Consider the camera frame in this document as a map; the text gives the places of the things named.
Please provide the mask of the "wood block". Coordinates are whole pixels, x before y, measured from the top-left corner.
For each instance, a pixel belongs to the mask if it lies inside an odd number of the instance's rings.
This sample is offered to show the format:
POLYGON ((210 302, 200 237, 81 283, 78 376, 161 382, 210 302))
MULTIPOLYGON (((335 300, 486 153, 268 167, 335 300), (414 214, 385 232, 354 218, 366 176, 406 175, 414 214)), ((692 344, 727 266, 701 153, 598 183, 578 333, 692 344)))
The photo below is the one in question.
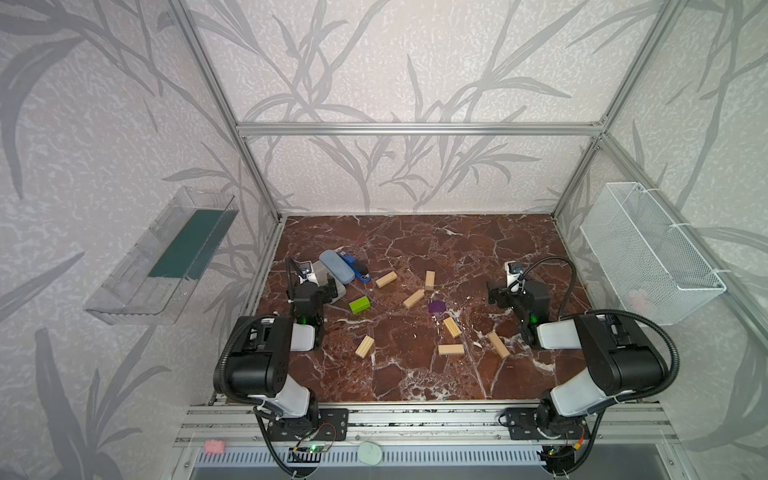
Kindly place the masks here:
POLYGON ((492 344, 493 348, 502 359, 506 359, 510 356, 510 351, 495 331, 489 332, 486 335, 486 338, 492 344))
POLYGON ((412 293, 406 300, 403 301, 403 305, 405 308, 410 309, 413 306, 415 306, 418 302, 420 302, 425 297, 425 291, 423 289, 419 289, 412 293))
POLYGON ((425 290, 426 291, 433 291, 435 288, 435 277, 436 273, 434 271, 427 271, 425 275, 425 290))
POLYGON ((458 327, 453 318, 445 318, 443 320, 443 324, 453 338, 456 338, 461 334, 461 329, 458 327))
POLYGON ((378 288, 383 288, 398 279, 395 271, 391 271, 375 281, 378 288))
POLYGON ((369 335, 366 335, 363 338, 363 340, 360 342, 357 349, 355 350, 355 354, 359 358, 364 359, 371 352, 374 344, 375 344, 374 338, 369 335))
POLYGON ((465 349, 462 344, 440 344, 438 353, 441 356, 464 355, 465 349))

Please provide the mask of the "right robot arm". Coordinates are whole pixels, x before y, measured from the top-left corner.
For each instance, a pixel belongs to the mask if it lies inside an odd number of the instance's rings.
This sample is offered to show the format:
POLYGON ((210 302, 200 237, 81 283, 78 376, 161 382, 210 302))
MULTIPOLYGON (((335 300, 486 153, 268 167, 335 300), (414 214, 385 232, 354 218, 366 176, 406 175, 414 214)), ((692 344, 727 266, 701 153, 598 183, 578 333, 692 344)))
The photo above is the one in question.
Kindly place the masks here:
POLYGON ((488 302, 513 311, 530 347, 582 352, 585 368, 540 400, 536 420, 542 426, 656 396, 679 374, 676 344, 663 328, 641 315, 597 309, 552 321, 548 288, 537 281, 490 286, 488 302))

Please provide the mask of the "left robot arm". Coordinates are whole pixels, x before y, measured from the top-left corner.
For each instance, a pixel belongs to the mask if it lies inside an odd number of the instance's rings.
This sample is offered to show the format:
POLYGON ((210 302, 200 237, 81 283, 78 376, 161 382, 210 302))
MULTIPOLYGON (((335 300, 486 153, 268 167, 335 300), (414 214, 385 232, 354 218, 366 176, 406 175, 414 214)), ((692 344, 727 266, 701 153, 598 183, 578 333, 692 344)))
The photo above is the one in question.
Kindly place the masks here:
POLYGON ((324 307, 337 294, 329 283, 312 281, 288 290, 287 315, 240 317, 213 373, 216 393, 255 407, 257 416, 275 423, 319 424, 315 394, 289 374, 293 352, 321 347, 325 334, 324 307))

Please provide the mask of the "grey sponge block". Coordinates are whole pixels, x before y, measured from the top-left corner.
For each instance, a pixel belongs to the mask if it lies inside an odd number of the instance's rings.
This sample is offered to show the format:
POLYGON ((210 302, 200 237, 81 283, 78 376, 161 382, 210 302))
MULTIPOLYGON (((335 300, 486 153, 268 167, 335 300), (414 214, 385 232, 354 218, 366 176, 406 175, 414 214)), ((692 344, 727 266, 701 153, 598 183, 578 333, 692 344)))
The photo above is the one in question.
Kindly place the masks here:
POLYGON ((344 297, 346 294, 345 285, 321 261, 313 262, 312 268, 316 283, 324 294, 325 303, 333 304, 344 297))

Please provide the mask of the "green block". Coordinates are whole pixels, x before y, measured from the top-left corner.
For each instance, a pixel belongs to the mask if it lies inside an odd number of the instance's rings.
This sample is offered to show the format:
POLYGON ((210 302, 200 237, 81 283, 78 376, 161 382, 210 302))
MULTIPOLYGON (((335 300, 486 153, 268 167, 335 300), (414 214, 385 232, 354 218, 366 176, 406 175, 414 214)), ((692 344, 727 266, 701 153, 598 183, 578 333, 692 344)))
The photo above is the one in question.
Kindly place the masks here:
POLYGON ((351 313, 354 315, 360 314, 361 312, 369 309, 370 307, 371 307, 371 302, 368 297, 361 297, 349 303, 349 308, 351 310, 351 313))

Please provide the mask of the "light blue oval case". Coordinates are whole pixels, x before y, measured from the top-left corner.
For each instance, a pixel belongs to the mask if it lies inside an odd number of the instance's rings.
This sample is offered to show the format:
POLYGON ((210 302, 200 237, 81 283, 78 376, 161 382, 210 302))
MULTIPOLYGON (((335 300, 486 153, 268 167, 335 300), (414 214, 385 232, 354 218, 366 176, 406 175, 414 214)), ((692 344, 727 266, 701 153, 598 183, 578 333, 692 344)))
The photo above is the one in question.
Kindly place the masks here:
POLYGON ((319 260, 342 284, 348 285, 356 279, 355 271, 336 251, 323 251, 319 260))

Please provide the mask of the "blue black tool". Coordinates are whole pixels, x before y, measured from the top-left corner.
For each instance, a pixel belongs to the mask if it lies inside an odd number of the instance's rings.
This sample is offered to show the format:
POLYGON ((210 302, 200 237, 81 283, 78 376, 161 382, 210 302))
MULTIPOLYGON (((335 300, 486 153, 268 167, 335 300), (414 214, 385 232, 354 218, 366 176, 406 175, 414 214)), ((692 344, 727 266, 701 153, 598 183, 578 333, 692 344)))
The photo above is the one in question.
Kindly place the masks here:
POLYGON ((347 254, 346 252, 340 252, 340 257, 349 265, 349 267, 355 273, 355 277, 362 283, 369 283, 371 281, 370 271, 367 265, 356 257, 347 254))

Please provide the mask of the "pink object in basket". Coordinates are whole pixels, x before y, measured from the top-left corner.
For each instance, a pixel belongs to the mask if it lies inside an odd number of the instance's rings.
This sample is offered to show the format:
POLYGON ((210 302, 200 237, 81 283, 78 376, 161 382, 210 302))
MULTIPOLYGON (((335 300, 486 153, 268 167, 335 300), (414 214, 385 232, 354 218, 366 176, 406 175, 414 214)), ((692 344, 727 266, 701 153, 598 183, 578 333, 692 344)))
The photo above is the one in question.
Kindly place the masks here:
POLYGON ((649 312, 654 308, 654 303, 650 299, 649 294, 643 289, 630 290, 626 300, 627 309, 639 315, 648 316, 649 312))

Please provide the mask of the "pale green round disc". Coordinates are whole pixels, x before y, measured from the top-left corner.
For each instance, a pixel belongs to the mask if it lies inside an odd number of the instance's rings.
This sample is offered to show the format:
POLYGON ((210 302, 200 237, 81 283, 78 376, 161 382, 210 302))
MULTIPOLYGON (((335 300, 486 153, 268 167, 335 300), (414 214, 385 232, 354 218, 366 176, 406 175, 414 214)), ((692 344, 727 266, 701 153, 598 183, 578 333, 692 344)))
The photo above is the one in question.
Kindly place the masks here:
POLYGON ((365 465, 379 465, 383 461, 383 456, 384 452, 382 448, 375 443, 362 442, 358 445, 357 459, 365 465))

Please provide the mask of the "pink eraser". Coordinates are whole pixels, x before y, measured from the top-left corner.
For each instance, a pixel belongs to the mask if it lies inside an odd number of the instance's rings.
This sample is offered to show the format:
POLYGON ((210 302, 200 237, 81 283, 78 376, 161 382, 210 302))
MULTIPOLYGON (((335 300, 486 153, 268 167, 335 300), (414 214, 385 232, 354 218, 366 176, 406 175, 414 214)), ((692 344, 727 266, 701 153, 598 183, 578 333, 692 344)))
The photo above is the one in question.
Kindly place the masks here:
POLYGON ((204 443, 204 452, 207 455, 221 455, 226 451, 226 442, 219 439, 210 439, 204 443))

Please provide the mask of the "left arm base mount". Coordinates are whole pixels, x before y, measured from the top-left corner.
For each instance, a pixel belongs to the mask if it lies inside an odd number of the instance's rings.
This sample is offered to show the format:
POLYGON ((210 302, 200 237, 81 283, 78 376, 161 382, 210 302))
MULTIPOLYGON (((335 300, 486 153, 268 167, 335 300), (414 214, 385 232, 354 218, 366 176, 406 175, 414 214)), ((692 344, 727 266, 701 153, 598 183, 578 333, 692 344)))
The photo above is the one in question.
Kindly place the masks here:
POLYGON ((270 421, 267 434, 272 441, 298 441, 310 436, 313 441, 343 441, 349 426, 346 408, 320 408, 309 410, 300 418, 270 421))

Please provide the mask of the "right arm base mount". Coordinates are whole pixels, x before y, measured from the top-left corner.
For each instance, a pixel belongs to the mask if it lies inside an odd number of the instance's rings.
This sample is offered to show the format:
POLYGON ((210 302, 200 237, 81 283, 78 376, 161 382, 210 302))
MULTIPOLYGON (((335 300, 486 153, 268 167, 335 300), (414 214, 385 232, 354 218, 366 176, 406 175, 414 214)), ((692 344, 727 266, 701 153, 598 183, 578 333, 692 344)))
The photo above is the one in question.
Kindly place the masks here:
POLYGON ((584 417, 564 417, 546 406, 511 407, 501 411, 497 423, 512 440, 563 440, 575 443, 590 438, 584 417))

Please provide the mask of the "clear plastic wall tray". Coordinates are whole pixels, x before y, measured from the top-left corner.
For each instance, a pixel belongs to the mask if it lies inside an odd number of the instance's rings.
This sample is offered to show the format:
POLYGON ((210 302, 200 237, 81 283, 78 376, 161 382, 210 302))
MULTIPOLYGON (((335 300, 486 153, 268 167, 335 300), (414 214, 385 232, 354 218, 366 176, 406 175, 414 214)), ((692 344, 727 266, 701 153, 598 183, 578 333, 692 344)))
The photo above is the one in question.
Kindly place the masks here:
POLYGON ((108 325, 172 325, 239 208, 230 193, 180 188, 84 310, 108 325))

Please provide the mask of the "aluminium front rail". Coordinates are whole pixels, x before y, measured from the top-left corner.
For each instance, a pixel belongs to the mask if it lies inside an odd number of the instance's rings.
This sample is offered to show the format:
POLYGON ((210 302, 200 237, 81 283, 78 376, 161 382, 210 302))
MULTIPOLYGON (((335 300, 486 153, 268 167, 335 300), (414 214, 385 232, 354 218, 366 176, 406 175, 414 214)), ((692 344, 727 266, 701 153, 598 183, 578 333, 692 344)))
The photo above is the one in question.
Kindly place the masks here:
MULTIPOLYGON (((383 444, 461 441, 501 444, 510 440, 508 428, 497 418, 508 408, 533 409, 535 401, 411 401, 326 402, 322 409, 346 409, 341 428, 344 445, 357 441, 383 444)), ((260 445, 261 434, 251 408, 228 404, 190 407, 173 442, 175 447, 200 446, 222 439, 233 446, 260 445)), ((678 444, 677 433, 657 402, 625 403, 607 410, 599 427, 599 444, 678 444)))

